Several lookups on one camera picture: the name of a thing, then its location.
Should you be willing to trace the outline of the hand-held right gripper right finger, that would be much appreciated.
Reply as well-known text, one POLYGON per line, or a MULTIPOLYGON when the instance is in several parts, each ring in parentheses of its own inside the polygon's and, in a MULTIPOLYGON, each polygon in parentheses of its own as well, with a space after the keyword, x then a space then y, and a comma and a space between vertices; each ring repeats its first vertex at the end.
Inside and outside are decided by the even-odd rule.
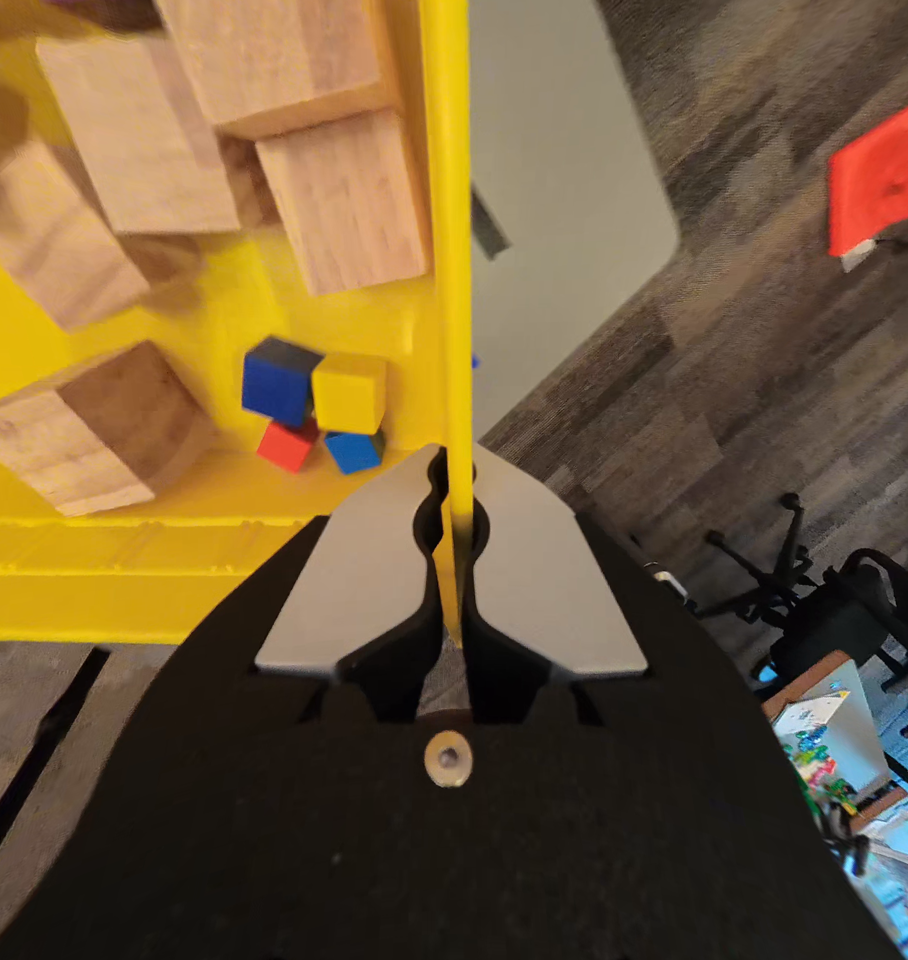
POLYGON ((648 660, 575 512, 481 446, 463 650, 472 685, 641 676, 648 660))

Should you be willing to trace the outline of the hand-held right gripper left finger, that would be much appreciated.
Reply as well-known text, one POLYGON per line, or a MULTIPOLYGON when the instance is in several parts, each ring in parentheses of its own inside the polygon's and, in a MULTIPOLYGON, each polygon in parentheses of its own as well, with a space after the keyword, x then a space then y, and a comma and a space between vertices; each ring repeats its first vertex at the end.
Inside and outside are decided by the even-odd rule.
POLYGON ((446 450, 428 443, 336 507, 256 654, 258 670, 333 678, 439 600, 446 479, 446 450))

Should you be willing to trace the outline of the yellow plastic bin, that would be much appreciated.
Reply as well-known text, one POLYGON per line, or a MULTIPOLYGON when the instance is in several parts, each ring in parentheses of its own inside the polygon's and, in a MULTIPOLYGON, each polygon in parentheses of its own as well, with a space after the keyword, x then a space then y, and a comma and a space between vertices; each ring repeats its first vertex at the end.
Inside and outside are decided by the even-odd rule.
MULTIPOLYGON (((104 56, 119 77, 132 40, 150 55, 210 189, 163 186, 187 232, 280 224, 308 291, 325 296, 432 274, 445 426, 454 439, 455 524, 465 515, 471 411, 467 2, 142 2, 151 30, 85 47, 40 37, 36 57, 78 127, 110 117, 104 56)), ((194 239, 133 198, 103 158, 94 177, 42 141, 0 155, 0 266, 63 331, 152 300, 202 263, 194 239)), ((244 355, 241 405, 267 426, 254 453, 302 479, 325 450, 343 477, 326 511, 0 525, 0 642, 182 642, 244 577, 391 457, 388 361, 269 334, 244 355)), ((0 399, 0 465, 64 518, 145 505, 217 444, 216 425, 153 342, 64 368, 0 399)))

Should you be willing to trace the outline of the pile of wooden cubes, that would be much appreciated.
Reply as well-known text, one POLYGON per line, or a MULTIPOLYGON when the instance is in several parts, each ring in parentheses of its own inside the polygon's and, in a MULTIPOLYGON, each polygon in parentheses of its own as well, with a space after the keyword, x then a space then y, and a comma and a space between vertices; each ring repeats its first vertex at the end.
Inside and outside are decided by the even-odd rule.
POLYGON ((317 352, 380 356, 388 361, 384 430, 391 457, 440 442, 446 414, 442 398, 442 345, 431 273, 373 287, 313 295, 279 223, 260 222, 227 232, 186 231, 174 219, 174 197, 160 186, 226 186, 213 176, 213 154, 181 134, 174 107, 161 92, 149 54, 131 39, 110 40, 122 54, 118 78, 100 56, 94 80, 104 81, 110 117, 73 127, 61 111, 36 57, 39 38, 99 44, 101 34, 43 2, 0 2, 0 155, 24 140, 49 145, 58 163, 94 177, 95 162, 124 162, 108 186, 122 200, 165 216, 176 231, 159 240, 191 236, 202 263, 191 279, 136 306, 73 332, 61 330, 0 266, 0 399, 63 369, 152 342, 216 425, 212 452, 172 490, 145 505, 67 518, 0 465, 0 525, 118 523, 159 520, 191 523, 192 517, 253 522, 258 516, 325 512, 321 496, 360 480, 340 475, 325 450, 311 456, 302 479, 283 479, 254 449, 266 420, 243 410, 244 355, 269 334, 317 352))

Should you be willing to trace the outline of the black office chair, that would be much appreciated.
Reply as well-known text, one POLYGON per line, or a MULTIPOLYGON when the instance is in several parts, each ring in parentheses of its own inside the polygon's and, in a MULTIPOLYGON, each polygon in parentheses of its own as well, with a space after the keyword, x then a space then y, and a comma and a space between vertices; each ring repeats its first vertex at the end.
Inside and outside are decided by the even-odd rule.
POLYGON ((696 618, 732 615, 780 632, 750 670, 763 690, 783 688, 834 652, 859 667, 880 659, 891 673, 884 690, 908 690, 908 570, 863 548, 839 568, 826 568, 816 582, 810 576, 813 558, 800 541, 805 510, 799 495, 784 493, 779 504, 793 517, 770 571, 736 551, 720 531, 706 533, 705 542, 747 571, 755 587, 698 608, 696 618))

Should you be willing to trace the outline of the wooden office desk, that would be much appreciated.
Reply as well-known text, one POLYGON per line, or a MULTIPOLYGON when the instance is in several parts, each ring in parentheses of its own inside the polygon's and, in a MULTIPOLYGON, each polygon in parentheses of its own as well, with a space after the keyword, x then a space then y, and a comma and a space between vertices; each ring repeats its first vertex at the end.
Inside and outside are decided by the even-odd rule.
POLYGON ((908 801, 908 772, 896 772, 882 744, 855 661, 833 651, 788 682, 757 690, 788 759, 812 800, 839 805, 858 833, 888 822, 908 801))

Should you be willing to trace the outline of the orange traffic cone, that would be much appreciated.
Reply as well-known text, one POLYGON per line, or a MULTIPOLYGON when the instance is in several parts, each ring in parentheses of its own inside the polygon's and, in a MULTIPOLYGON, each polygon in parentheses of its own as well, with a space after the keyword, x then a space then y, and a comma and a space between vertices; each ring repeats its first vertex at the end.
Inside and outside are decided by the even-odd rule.
POLYGON ((908 106, 830 159, 828 252, 846 272, 908 222, 908 106))

